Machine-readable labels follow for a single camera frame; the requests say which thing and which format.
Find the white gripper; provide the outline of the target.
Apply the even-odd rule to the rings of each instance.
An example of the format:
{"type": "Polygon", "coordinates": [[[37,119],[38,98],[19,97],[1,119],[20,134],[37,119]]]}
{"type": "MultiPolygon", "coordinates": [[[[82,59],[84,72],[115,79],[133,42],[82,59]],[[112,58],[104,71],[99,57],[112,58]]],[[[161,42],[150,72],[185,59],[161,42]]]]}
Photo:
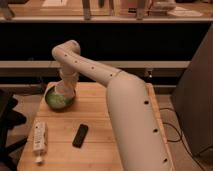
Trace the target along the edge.
{"type": "Polygon", "coordinates": [[[75,97],[75,88],[78,82],[78,75],[61,75],[61,80],[55,86],[55,92],[65,98],[72,99],[75,97]]]}

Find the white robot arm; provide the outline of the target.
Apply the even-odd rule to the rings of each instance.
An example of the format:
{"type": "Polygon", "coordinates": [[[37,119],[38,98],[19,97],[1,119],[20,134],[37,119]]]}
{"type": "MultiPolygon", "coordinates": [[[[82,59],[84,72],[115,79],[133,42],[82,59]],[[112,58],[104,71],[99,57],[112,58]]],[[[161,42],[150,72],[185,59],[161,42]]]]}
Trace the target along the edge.
{"type": "Polygon", "coordinates": [[[55,91],[71,99],[79,73],[106,87],[106,103],[124,171],[172,171],[172,160],[152,109],[145,82],[123,70],[82,57],[70,40],[52,56],[61,65],[55,91]]]}

